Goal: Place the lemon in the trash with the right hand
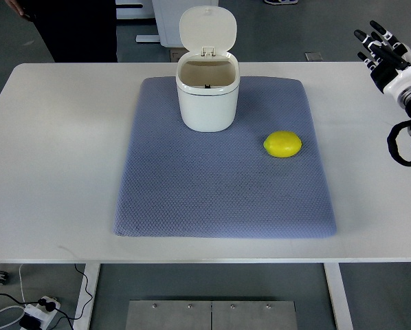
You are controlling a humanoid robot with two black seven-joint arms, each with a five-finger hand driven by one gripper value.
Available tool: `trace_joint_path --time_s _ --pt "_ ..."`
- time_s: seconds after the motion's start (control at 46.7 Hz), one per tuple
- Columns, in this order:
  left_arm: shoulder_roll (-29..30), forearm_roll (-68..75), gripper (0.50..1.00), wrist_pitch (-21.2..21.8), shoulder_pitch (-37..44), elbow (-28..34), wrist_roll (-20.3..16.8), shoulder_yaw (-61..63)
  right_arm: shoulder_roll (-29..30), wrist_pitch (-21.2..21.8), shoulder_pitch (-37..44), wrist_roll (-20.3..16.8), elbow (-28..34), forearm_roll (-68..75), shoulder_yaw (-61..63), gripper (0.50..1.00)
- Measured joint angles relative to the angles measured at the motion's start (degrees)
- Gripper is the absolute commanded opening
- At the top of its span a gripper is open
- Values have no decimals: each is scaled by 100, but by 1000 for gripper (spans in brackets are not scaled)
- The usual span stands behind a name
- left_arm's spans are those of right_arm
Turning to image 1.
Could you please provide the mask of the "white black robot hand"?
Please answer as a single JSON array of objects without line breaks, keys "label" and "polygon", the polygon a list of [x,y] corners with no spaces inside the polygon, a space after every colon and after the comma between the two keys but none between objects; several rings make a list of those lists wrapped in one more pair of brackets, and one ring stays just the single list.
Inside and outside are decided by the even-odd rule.
[{"label": "white black robot hand", "polygon": [[366,50],[357,55],[377,89],[405,109],[411,101],[411,49],[378,22],[371,21],[370,26],[374,29],[371,34],[354,31]]}]

